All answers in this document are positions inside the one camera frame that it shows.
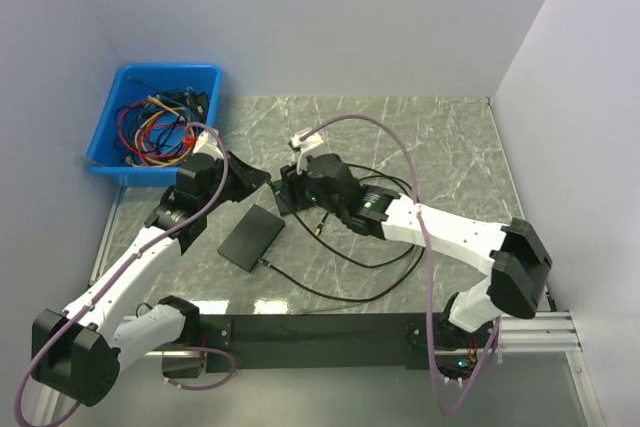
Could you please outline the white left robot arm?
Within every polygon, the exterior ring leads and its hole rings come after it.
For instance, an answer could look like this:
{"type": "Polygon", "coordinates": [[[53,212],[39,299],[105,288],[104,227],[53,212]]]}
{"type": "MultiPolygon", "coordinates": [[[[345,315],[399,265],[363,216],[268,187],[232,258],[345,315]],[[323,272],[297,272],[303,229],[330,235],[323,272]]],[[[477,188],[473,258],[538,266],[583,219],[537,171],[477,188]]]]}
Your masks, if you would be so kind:
{"type": "Polygon", "coordinates": [[[200,312],[175,296],[125,322],[139,295],[173,265],[225,202],[241,202],[270,181],[269,173],[234,154],[191,154],[132,245],[62,312],[44,310],[32,326],[29,376],[85,406],[100,402],[119,374],[157,347],[200,348],[200,312]]]}

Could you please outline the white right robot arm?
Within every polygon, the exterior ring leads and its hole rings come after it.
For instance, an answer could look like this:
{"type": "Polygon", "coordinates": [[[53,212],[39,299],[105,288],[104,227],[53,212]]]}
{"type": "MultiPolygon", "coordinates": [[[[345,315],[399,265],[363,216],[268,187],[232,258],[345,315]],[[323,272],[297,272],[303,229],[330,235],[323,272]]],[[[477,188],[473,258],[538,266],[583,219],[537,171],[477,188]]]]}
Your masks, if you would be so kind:
{"type": "Polygon", "coordinates": [[[528,221],[484,222],[428,207],[356,179],[336,154],[310,158],[305,168],[285,166],[280,174],[275,196],[284,215],[318,206],[356,234],[432,249],[483,274],[433,313],[439,348],[465,344],[502,315],[535,317],[552,260],[528,221]]]}

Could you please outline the black network switch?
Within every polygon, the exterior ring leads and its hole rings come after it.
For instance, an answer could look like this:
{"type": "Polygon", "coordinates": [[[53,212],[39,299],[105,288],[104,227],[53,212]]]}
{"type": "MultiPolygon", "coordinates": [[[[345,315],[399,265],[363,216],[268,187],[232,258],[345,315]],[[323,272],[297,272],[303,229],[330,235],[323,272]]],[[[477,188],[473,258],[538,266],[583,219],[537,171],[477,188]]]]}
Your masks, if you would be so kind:
{"type": "Polygon", "coordinates": [[[285,222],[258,205],[252,205],[217,249],[225,260],[251,273],[283,230],[285,222]]]}
{"type": "Polygon", "coordinates": [[[300,190],[300,183],[295,180],[281,179],[273,183],[274,199],[279,215],[285,217],[307,208],[306,198],[300,190]]]}

